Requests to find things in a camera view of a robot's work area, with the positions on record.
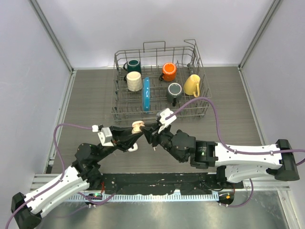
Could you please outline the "beige earbud case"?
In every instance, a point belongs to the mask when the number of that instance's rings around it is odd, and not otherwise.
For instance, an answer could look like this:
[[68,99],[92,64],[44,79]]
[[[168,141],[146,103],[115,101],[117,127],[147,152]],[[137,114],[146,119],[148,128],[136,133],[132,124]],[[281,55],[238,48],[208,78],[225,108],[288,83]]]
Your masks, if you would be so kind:
[[144,121],[133,122],[132,123],[132,134],[137,134],[137,133],[141,132],[141,129],[140,129],[141,126],[145,126]]

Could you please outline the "white earbud charging case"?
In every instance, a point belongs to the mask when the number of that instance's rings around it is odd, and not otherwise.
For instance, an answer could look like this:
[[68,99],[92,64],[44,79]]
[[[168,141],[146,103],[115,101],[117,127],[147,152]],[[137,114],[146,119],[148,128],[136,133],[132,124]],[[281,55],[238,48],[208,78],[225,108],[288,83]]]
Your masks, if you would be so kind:
[[128,149],[129,152],[134,152],[134,151],[137,151],[137,150],[138,150],[138,144],[137,144],[137,143],[134,143],[134,144],[132,145],[132,147],[130,147],[130,148]]

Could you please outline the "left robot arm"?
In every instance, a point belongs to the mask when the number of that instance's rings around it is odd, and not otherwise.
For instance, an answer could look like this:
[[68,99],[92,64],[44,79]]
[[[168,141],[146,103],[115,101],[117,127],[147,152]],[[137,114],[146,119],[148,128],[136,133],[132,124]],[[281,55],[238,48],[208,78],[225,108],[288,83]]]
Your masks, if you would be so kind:
[[115,150],[123,152],[133,148],[143,135],[139,127],[103,127],[93,125],[100,143],[82,143],[78,146],[76,160],[59,176],[28,194],[12,197],[12,219],[20,229],[33,229],[42,218],[66,198],[83,190],[97,190],[102,183],[99,162]]

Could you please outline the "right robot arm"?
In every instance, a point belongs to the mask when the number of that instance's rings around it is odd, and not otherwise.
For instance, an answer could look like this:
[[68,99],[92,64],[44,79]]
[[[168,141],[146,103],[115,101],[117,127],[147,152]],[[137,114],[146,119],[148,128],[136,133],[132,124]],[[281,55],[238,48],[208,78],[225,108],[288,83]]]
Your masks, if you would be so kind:
[[256,177],[273,176],[280,181],[300,179],[286,139],[268,146],[223,146],[213,141],[197,140],[181,130],[172,134],[170,129],[168,126],[160,130],[157,124],[140,127],[150,145],[160,145],[178,162],[189,162],[197,169],[215,167],[215,182],[220,188]]

